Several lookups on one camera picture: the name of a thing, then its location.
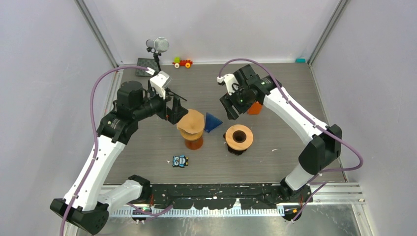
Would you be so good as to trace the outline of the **brown paper coffee filter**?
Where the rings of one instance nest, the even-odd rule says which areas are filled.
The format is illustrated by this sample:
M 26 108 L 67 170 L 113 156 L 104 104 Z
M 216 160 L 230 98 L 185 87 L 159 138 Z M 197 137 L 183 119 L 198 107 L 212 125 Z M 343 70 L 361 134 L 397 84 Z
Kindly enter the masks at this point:
M 197 110 L 189 109 L 188 113 L 177 123 L 177 129 L 189 134 L 196 134 L 203 131 L 205 127 L 205 117 Z

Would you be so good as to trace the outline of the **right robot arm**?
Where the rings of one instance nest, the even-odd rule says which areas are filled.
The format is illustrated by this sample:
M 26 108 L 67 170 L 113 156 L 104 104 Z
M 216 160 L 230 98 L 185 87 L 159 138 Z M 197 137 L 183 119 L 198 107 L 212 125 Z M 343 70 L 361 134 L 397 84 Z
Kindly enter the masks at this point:
M 305 145 L 297 166 L 281 181 L 281 197 L 293 202 L 300 189 L 340 156 L 341 128 L 315 118 L 288 94 L 271 73 L 261 78 L 247 64 L 234 73 L 219 75 L 219 85 L 226 87 L 220 98 L 228 119 L 236 120 L 256 102 L 278 115 Z

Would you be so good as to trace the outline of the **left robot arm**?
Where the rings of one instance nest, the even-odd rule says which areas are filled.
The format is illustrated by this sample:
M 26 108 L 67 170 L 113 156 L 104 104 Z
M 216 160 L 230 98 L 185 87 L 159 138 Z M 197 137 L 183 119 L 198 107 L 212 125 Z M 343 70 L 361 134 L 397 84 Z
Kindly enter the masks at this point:
M 77 180 L 63 198 L 53 199 L 50 209 L 65 222 L 96 235 L 114 211 L 131 201 L 146 203 L 151 196 L 150 181 L 138 175 L 130 176 L 106 194 L 100 190 L 140 121 L 157 115 L 177 124 L 186 114 L 188 110 L 178 95 L 162 97 L 156 88 L 144 89 L 138 81 L 124 82 L 117 91 L 113 109 L 95 130 L 92 151 Z

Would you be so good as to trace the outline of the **wooden ring stand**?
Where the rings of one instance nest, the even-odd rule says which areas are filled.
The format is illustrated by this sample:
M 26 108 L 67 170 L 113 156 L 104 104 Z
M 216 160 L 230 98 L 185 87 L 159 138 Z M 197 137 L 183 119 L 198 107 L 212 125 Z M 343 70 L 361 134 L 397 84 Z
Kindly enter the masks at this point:
M 254 135 L 250 128 L 242 124 L 229 127 L 224 138 L 228 147 L 236 151 L 247 150 L 254 141 Z

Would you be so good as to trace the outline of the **amber glass carafe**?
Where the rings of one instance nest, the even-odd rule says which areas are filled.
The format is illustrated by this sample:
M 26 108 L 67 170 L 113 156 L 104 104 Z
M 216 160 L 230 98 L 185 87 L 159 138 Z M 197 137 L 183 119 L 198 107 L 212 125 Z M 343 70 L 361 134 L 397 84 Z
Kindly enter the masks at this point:
M 196 140 L 184 140 L 185 146 L 190 150 L 198 150 L 204 143 L 203 137 Z

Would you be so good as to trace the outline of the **blue plastic dripper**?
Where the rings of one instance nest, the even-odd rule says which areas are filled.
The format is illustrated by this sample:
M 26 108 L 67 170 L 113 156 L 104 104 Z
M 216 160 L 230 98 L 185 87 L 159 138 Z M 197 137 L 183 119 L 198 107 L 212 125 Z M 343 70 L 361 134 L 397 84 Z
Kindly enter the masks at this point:
M 206 113 L 205 117 L 205 127 L 204 131 L 210 133 L 212 130 L 216 129 L 223 124 L 223 121 L 217 118 L 216 116 Z

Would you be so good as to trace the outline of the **orange coffee filter box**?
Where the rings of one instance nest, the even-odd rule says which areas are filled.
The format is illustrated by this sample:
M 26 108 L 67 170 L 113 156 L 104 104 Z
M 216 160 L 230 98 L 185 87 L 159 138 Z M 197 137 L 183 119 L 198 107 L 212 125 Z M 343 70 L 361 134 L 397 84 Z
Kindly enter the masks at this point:
M 261 112 L 262 108 L 262 104 L 260 104 L 259 102 L 255 102 L 251 105 L 251 107 L 247 110 L 246 113 L 248 115 L 258 115 Z

